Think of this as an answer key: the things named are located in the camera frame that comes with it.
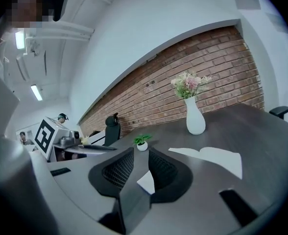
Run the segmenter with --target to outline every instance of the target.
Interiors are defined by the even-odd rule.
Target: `person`
[[[64,113],[60,113],[58,116],[58,122],[64,123],[66,120],[69,120],[68,116]]]
[[[31,139],[26,139],[24,131],[20,132],[20,141],[23,145],[34,144],[34,142]]]

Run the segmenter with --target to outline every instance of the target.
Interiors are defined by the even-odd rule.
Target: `fluorescent light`
[[[37,100],[38,101],[42,101],[43,100],[42,96],[41,96],[40,92],[38,91],[38,88],[37,88],[36,84],[31,85],[31,89],[33,90],[33,93],[36,96]]]
[[[17,49],[24,49],[24,30],[16,32],[16,46]]]

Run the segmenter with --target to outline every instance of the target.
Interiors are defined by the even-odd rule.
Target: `brick wall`
[[[224,27],[176,43],[128,74],[80,121],[83,134],[104,129],[105,119],[115,112],[122,136],[134,128],[185,118],[184,101],[170,84],[184,71],[213,78],[209,90],[198,96],[203,113],[240,102],[264,109],[253,57],[238,31]]]

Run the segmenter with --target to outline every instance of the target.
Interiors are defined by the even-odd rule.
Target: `white vase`
[[[206,123],[202,113],[199,111],[195,97],[184,99],[187,105],[187,128],[193,135],[202,134],[205,131]]]
[[[142,144],[142,145],[137,145],[137,147],[138,147],[138,150],[139,150],[139,151],[146,151],[146,149],[147,149],[147,147],[148,147],[148,144],[147,144],[147,142],[145,141],[144,144]]]

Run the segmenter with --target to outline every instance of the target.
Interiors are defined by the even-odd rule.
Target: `open book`
[[[204,147],[200,151],[190,148],[170,148],[169,151],[215,163],[242,179],[242,160],[239,153],[213,147]]]

